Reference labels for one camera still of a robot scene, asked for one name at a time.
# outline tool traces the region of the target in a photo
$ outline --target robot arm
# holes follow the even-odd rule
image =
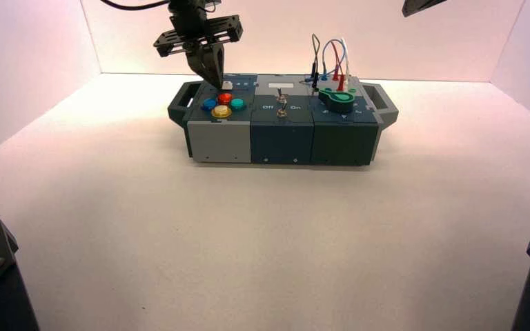
[[[208,19],[220,0],[164,0],[143,6],[123,6],[101,0],[121,10],[144,10],[168,5],[174,30],[162,33],[153,44],[161,57],[186,53],[190,68],[220,89],[224,71],[224,43],[241,39],[243,27],[238,15]]]

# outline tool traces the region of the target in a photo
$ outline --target white wire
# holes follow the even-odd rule
[[[346,55],[346,79],[344,80],[344,90],[349,90],[349,79],[351,77],[351,71],[349,69],[349,47],[346,45],[344,37],[340,38],[342,45],[344,46],[344,54]]]

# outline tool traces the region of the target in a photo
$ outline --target teal button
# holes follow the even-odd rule
[[[234,99],[230,102],[230,107],[233,110],[242,110],[243,108],[245,108],[245,101],[243,101],[242,99]]]

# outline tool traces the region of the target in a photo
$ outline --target handle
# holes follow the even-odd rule
[[[201,85],[202,81],[184,83],[175,95],[172,103],[170,103],[168,113],[170,119],[177,123],[177,125],[184,127],[184,117],[192,109],[188,105],[196,97],[196,94],[198,94]]]

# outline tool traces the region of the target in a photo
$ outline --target white label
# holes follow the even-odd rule
[[[269,88],[293,88],[293,83],[269,83]]]

